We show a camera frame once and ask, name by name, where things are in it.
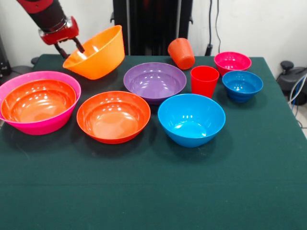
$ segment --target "pink bowl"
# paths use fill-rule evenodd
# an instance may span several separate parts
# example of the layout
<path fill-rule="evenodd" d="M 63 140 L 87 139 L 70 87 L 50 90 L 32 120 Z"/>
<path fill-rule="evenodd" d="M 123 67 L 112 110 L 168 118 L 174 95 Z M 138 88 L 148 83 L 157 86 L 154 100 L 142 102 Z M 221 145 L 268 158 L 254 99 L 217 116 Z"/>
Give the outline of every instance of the pink bowl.
<path fill-rule="evenodd" d="M 0 86 L 0 104 L 2 100 L 6 97 L 8 93 L 10 93 L 16 87 L 25 84 L 30 81 L 40 80 L 40 79 L 53 79 L 59 80 L 69 84 L 76 92 L 76 101 L 75 103 L 63 113 L 52 117 L 47 120 L 31 122 L 31 123 L 21 123 L 21 122 L 12 122 L 3 118 L 0 112 L 0 119 L 5 121 L 6 123 L 10 124 L 11 126 L 15 127 L 16 129 L 29 134 L 29 135 L 44 135 L 48 133 L 52 133 L 60 128 L 62 128 L 67 121 L 69 120 L 80 96 L 81 96 L 81 87 L 78 81 L 65 74 L 55 71 L 38 71 L 32 73 L 26 73 L 20 75 L 16 78 L 9 80 L 8 82 L 4 83 Z"/>
<path fill-rule="evenodd" d="M 251 66 L 249 57 L 237 52 L 219 53 L 214 62 L 221 76 L 232 70 L 247 70 Z"/>

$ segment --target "purple bowl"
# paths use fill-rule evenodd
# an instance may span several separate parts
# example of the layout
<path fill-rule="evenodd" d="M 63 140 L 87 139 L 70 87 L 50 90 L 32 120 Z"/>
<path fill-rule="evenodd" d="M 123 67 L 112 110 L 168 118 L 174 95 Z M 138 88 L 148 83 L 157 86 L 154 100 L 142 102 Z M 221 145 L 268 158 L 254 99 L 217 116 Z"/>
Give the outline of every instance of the purple bowl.
<path fill-rule="evenodd" d="M 159 104 L 176 95 L 186 84 L 186 75 L 180 69 L 161 62 L 134 66 L 124 76 L 127 90 L 144 98 L 149 104 Z"/>

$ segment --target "blue bowl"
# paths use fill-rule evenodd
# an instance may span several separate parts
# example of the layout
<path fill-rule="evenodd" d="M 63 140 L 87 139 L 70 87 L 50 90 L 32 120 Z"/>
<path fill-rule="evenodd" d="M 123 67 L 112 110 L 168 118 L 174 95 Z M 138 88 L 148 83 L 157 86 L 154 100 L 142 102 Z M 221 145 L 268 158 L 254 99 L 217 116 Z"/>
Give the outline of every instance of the blue bowl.
<path fill-rule="evenodd" d="M 263 81 L 247 71 L 231 71 L 223 76 L 228 96 L 235 102 L 247 102 L 263 88 Z"/>
<path fill-rule="evenodd" d="M 177 144 L 194 148 L 210 141 L 223 128 L 226 116 L 214 100 L 198 94 L 180 94 L 165 100 L 158 118 Z"/>

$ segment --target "bowl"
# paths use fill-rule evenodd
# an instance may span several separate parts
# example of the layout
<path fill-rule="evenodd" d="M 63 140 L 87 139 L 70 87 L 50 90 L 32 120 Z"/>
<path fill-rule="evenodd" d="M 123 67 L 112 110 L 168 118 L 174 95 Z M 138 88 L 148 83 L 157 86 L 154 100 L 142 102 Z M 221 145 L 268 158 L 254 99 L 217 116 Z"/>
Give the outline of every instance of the bowl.
<path fill-rule="evenodd" d="M 251 66 L 250 58 L 237 52 L 219 53 L 214 62 L 221 76 L 232 70 L 247 70 Z"/>
<path fill-rule="evenodd" d="M 186 75 L 180 69 L 160 62 L 134 66 L 124 76 L 127 90 L 139 95 L 149 104 L 160 104 L 182 91 L 186 84 Z"/>
<path fill-rule="evenodd" d="M 223 128 L 226 116 L 222 107 L 208 97 L 180 94 L 160 105 L 158 119 L 173 141 L 194 148 L 212 140 Z"/>
<path fill-rule="evenodd" d="M 96 80 L 113 71 L 124 59 L 122 27 L 112 26 L 83 44 L 85 51 L 75 50 L 63 67 L 88 79 Z"/>
<path fill-rule="evenodd" d="M 231 71 L 223 76 L 222 82 L 228 96 L 235 102 L 246 102 L 263 88 L 263 81 L 247 71 Z"/>
<path fill-rule="evenodd" d="M 64 112 L 52 118 L 41 120 L 41 121 L 34 121 L 34 122 L 11 121 L 11 120 L 5 119 L 2 113 L 0 113 L 0 119 L 7 122 L 8 124 L 15 127 L 16 129 L 26 134 L 29 134 L 29 135 L 44 135 L 44 134 L 52 133 L 60 129 L 61 127 L 63 127 L 69 120 L 76 106 L 76 103 L 81 96 L 80 84 L 77 82 L 77 80 L 75 80 L 73 77 L 67 74 L 55 72 L 55 71 L 38 71 L 38 72 L 26 73 L 18 77 L 15 77 L 0 86 L 0 104 L 2 104 L 2 101 L 14 89 L 26 83 L 29 83 L 31 81 L 47 80 L 47 79 L 64 82 L 70 85 L 74 89 L 75 94 L 76 94 L 76 100 L 68 109 L 66 109 Z"/>
<path fill-rule="evenodd" d="M 30 123 L 57 116 L 76 101 L 73 88 L 59 80 L 35 80 L 12 90 L 2 101 L 4 119 Z"/>
<path fill-rule="evenodd" d="M 90 137 L 105 144 L 120 144 L 135 138 L 150 118 L 148 103 L 122 91 L 97 94 L 79 108 L 77 122 Z"/>

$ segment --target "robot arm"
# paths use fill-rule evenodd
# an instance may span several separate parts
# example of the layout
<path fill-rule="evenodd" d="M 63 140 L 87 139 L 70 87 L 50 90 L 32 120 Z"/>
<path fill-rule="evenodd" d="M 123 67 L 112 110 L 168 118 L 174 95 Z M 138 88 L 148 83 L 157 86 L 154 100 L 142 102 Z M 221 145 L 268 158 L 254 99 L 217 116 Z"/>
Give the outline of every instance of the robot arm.
<path fill-rule="evenodd" d="M 73 17 L 66 17 L 59 0 L 17 0 L 25 11 L 37 24 L 39 35 L 48 45 L 54 45 L 63 58 L 66 52 L 60 48 L 59 43 L 73 40 L 80 52 L 84 48 L 77 39 L 79 28 Z"/>

